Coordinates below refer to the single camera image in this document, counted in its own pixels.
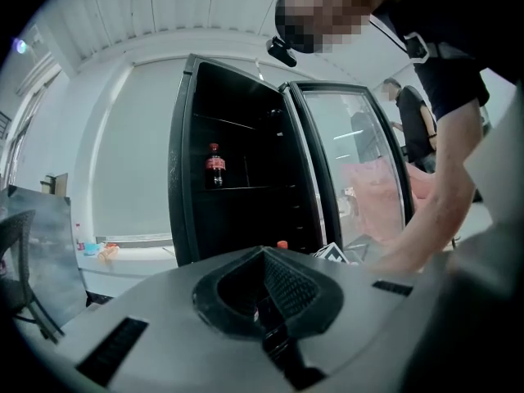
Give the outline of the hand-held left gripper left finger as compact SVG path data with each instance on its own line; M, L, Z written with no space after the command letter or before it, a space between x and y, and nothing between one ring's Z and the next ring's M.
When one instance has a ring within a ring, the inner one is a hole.
M192 292L193 307L210 327L235 339L259 339L255 318L264 290L264 250L257 246L204 275Z

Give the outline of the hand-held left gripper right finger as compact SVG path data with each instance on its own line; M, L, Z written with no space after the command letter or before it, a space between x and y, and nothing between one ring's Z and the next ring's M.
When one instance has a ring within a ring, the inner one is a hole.
M344 294L337 282L274 248L263 249L264 286L296 339L326 332L337 318Z

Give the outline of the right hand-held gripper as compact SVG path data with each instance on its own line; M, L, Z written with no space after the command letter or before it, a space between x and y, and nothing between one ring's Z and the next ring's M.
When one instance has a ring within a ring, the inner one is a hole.
M348 259L344 252L338 247L335 242L323 246L318 251L312 254L314 258L329 260L341 264L358 265L359 259Z

